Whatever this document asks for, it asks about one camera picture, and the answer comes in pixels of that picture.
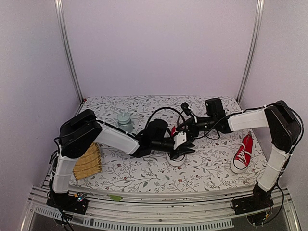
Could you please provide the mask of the red sneaker with laces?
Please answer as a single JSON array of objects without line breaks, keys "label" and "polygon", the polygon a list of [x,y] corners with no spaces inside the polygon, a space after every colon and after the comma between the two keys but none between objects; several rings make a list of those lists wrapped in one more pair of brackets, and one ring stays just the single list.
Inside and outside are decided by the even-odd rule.
[{"label": "red sneaker with laces", "polygon": [[177,134],[178,132],[180,132],[180,131],[177,131],[177,129],[176,129],[175,126],[171,129],[171,136],[170,136],[170,138],[171,138],[171,150],[170,150],[170,151],[167,151],[167,154],[166,154],[167,161],[168,161],[171,165],[176,166],[176,167],[181,166],[181,165],[184,163],[184,161],[185,161],[185,155],[179,157],[179,158],[177,159],[177,161],[172,161],[172,160],[170,160],[170,158],[169,158],[169,153],[170,153],[171,151],[174,150],[174,149],[173,149],[173,145],[174,145],[173,137],[174,137],[175,134]]}]

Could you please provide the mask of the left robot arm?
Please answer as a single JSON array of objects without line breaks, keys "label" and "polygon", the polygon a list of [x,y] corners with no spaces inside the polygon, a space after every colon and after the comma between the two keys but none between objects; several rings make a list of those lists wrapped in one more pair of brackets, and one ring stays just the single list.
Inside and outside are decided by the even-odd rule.
[{"label": "left robot arm", "polygon": [[61,209],[69,208],[72,203],[67,194],[75,163],[93,143],[105,144],[136,158],[149,155],[151,151],[162,151],[168,154],[171,161],[175,161],[194,153],[193,141],[187,133],[172,133],[162,119],[155,119],[138,134],[132,134],[98,120],[90,109],[62,124],[60,135],[54,142],[57,157],[50,189],[54,193],[53,201]]}]

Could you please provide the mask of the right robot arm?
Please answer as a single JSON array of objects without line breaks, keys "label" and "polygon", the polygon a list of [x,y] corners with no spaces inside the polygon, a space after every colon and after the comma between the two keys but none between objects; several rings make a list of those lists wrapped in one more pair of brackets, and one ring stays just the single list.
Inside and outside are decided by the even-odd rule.
[{"label": "right robot arm", "polygon": [[206,134],[212,130],[229,134],[242,130],[265,131],[271,150],[263,175],[253,189],[249,206],[259,210],[267,203],[268,196],[284,173],[289,159],[304,135],[304,122],[300,115],[285,101],[280,100],[257,108],[247,108],[240,112],[227,114],[219,98],[205,101],[206,117],[196,117],[186,104],[183,111],[191,118],[176,127],[174,150],[186,151],[188,144],[198,138],[199,132]]}]

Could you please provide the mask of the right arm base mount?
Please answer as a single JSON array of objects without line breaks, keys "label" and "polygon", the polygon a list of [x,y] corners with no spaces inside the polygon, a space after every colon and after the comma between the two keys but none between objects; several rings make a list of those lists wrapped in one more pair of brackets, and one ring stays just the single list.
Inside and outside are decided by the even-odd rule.
[{"label": "right arm base mount", "polygon": [[261,209],[271,209],[274,205],[271,194],[254,192],[253,195],[235,197],[231,200],[230,207],[236,215],[255,212]]}]

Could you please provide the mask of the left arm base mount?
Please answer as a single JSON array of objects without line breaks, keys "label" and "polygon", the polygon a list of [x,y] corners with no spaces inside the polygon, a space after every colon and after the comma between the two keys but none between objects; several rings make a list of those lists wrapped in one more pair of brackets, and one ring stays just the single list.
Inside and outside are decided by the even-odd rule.
[{"label": "left arm base mount", "polygon": [[46,205],[57,208],[59,211],[67,211],[84,215],[86,214],[88,203],[88,199],[79,200],[79,197],[75,197],[67,193],[49,193],[49,195],[47,196]]}]

